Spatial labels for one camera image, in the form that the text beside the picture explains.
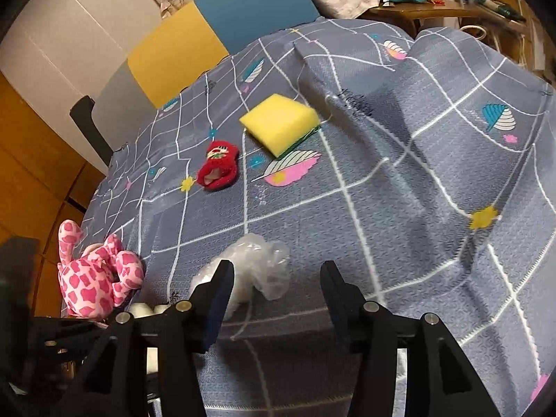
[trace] patterned tablecloth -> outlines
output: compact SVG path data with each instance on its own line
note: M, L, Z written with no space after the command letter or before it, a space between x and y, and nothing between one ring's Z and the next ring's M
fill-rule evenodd
M278 32L202 75L115 153L76 251L118 234L146 266L134 300L154 305L187 298L199 268L246 232L288 244L286 295L256 294L199 359L210 415L345 415L358 359L335 345L325 260L394 313L438 313L502 415L521 415L556 365L552 92L448 28L415 41L363 20ZM273 93L322 120L293 159L313 166L293 180L270 174L238 122ZM240 149L237 181L182 191L213 138ZM405 364L400 352L396 415Z

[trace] pink giraffe plush toy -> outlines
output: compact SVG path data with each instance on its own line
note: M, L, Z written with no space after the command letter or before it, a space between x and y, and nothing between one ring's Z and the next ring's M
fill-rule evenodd
M88 246L83 257L73 260L73 247L82 236L76 222L65 220L60 224L60 290L70 315L103 319L124 302L132 289L141 288L143 266L133 252L122 250L115 234L104 244Z

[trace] red sock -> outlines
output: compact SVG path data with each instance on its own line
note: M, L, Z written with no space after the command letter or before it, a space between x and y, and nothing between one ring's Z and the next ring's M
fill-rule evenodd
M221 189L237 177L239 149L226 141L213 141L207 150L207 161L197 173L197 183L210 190Z

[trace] white plastic bag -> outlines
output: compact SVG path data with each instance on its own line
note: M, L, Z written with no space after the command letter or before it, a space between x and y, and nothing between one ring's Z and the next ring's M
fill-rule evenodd
M260 235L246 234L201 268L191 280L190 296L197 285L212 279L221 260L229 260L234 264L235 277L224 315L224 320L228 320L240 303L249 302L253 287L268 300L277 300L284 295L290 286L289 258L290 250L285 243L267 242Z

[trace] yellow sponge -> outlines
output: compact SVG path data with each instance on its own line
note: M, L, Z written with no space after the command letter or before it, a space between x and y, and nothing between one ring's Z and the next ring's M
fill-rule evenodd
M320 123L313 108L278 94L263 100L240 122L275 157L280 157Z

